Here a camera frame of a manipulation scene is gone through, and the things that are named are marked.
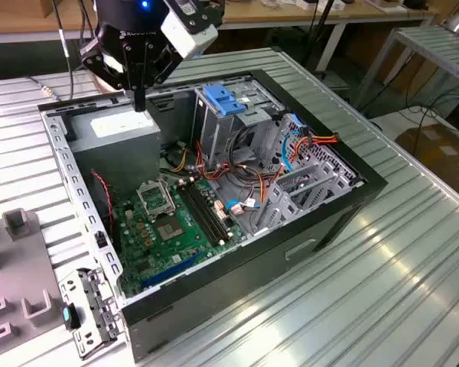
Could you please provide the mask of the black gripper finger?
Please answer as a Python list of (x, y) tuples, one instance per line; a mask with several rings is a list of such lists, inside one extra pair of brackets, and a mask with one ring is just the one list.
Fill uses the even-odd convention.
[(138, 88), (138, 112), (146, 109), (146, 91), (154, 85), (161, 85), (181, 61), (181, 55), (169, 44), (158, 49), (154, 44), (145, 44), (141, 82)]
[(107, 62), (113, 59), (118, 63), (114, 57), (103, 50), (97, 38), (92, 39), (80, 50), (80, 56), (85, 68), (113, 89), (122, 89), (133, 109), (138, 111), (138, 82), (128, 66), (121, 63), (120, 67), (114, 67), (111, 62)]

